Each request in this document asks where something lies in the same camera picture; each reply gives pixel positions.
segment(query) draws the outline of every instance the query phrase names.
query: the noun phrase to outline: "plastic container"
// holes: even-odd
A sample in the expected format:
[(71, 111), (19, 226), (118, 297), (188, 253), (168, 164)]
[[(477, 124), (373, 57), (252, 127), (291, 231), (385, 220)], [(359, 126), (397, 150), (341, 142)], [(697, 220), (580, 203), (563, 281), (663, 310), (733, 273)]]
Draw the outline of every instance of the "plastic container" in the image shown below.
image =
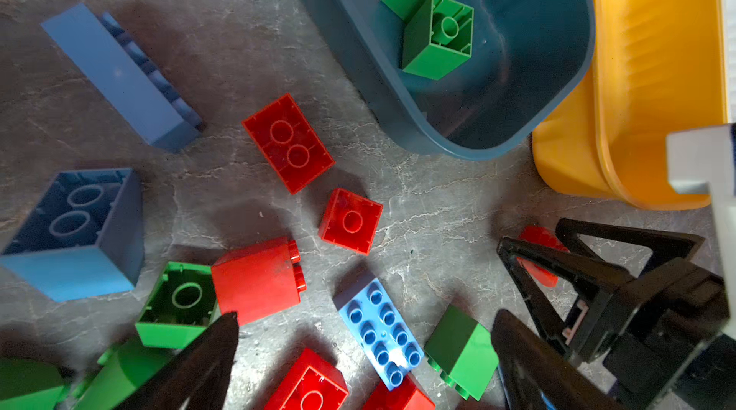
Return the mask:
[(725, 123), (721, 0), (595, 0), (593, 69), (534, 130), (555, 191), (652, 210), (704, 207), (667, 183), (665, 137)]
[(380, 0), (302, 0), (381, 128), (401, 147), (468, 160), (515, 147), (582, 79), (591, 0), (457, 0), (473, 58), (439, 81), (400, 70), (404, 23)]
[(736, 0), (722, 0), (723, 42), (726, 49), (726, 89), (729, 101), (729, 121), (736, 119)]

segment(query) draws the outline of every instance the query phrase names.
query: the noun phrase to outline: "blue duplo brick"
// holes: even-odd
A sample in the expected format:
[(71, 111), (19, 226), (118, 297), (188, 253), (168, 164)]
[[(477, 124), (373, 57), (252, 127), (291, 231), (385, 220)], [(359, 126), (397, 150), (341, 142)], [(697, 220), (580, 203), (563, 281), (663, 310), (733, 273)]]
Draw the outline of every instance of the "blue duplo brick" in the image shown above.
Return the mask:
[(109, 13), (78, 4), (41, 26), (146, 143), (176, 152), (199, 137), (198, 114)]
[(132, 168), (60, 172), (0, 266), (58, 302), (133, 290), (143, 266), (142, 212)]
[(391, 391), (399, 386), (424, 351), (378, 278), (364, 273), (333, 301), (386, 387)]

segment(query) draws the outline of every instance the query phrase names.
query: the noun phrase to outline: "stone surface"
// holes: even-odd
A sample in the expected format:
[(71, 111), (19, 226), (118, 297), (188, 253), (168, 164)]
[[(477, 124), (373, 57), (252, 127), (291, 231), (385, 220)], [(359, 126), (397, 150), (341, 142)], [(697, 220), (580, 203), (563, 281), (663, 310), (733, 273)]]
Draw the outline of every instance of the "stone surface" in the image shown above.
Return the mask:
[[(39, 23), (83, 1), (109, 10), (207, 123), (178, 155), (148, 147), (55, 47)], [(361, 408), (379, 378), (339, 318), (332, 296), (370, 268), (424, 344), (447, 304), (490, 327), (508, 308), (529, 323), (495, 256), (516, 236), (558, 217), (708, 238), (697, 261), (718, 270), (710, 210), (650, 212), (562, 196), (534, 169), (529, 143), (483, 163), (412, 155), (394, 145), (345, 76), (299, 0), (0, 0), (0, 244), (56, 171), (131, 166), (144, 183), (146, 260), (136, 289), (53, 303), (0, 268), (0, 355), (94, 368), (133, 323), (168, 260), (213, 263), (235, 249), (290, 233), (302, 251), (302, 303), (241, 329), (226, 409), (263, 407), (305, 346), (342, 370)], [(291, 196), (240, 121), (290, 92), (336, 166)], [(384, 204), (368, 257), (322, 242), (317, 227), (333, 188)], [(646, 251), (598, 242), (603, 257), (638, 271)], [(547, 293), (565, 311), (571, 287)], [(612, 383), (600, 364), (583, 373)], [(483, 401), (462, 401), (426, 361), (416, 375), (437, 408), (499, 408), (498, 376)], [(669, 396), (660, 408), (686, 408)]]

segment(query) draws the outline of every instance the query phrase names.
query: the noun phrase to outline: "blue 2x4 brick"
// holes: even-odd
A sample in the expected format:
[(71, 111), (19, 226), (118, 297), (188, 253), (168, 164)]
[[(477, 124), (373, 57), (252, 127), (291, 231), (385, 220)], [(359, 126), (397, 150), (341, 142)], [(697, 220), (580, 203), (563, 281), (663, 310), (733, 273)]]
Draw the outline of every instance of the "blue 2x4 brick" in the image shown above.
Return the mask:
[(142, 211), (132, 168), (60, 172), (0, 266), (58, 302), (133, 290), (143, 266)]
[(146, 143), (176, 152), (199, 137), (198, 114), (109, 13), (78, 4), (41, 26)]
[(424, 351), (376, 276), (367, 272), (333, 300), (383, 383), (391, 391), (419, 365)]

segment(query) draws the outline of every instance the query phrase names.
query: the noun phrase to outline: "red duplo brick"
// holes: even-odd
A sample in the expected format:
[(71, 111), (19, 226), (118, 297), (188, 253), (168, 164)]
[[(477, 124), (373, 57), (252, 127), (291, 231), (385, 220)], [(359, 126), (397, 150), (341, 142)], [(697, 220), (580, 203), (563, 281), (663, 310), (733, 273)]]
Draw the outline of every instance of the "red duplo brick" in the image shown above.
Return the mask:
[[(519, 235), (519, 239), (526, 240), (532, 244), (550, 247), (561, 252), (570, 251), (551, 231), (541, 226), (528, 226), (524, 228), (524, 231), (521, 231), (521, 234)], [(529, 274), (537, 279), (543, 286), (554, 287), (557, 285), (559, 277), (556, 275), (522, 258), (519, 258), (519, 262), (521, 263), (521, 266), (523, 266), (526, 271), (528, 271)]]
[(291, 194), (335, 165), (289, 93), (244, 120), (243, 127)]
[(417, 378), (410, 373), (406, 378), (400, 387), (391, 392), (383, 382), (379, 383), (363, 405), (363, 410), (432, 410), (434, 402), (419, 385)]
[(357, 253), (368, 255), (383, 206), (348, 190), (332, 192), (319, 225), (319, 237)]
[(337, 410), (347, 394), (342, 373), (306, 348), (263, 410)]
[(307, 289), (297, 243), (286, 237), (233, 250), (212, 266), (222, 313), (238, 313), (245, 325), (298, 305)]

